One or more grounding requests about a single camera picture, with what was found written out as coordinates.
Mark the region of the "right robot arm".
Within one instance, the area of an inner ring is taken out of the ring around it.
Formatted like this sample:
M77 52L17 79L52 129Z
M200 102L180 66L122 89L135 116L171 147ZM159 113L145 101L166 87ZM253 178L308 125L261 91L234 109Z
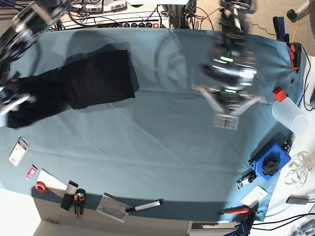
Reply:
M19 59L37 39L70 9L69 0L34 0L12 19L12 26L0 37L0 126L6 125L7 114L30 101L30 94L20 93L10 77L11 64Z

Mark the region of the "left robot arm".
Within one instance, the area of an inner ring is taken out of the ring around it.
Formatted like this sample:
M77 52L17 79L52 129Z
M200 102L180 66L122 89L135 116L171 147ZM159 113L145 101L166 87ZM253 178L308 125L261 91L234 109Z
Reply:
M201 65L202 72L215 85L194 85L215 112L213 125L237 130L239 116L256 103L264 103L265 97L249 94L257 74L254 52L247 49L250 23L247 14L256 11L254 0L220 1L221 33L213 42L210 62Z

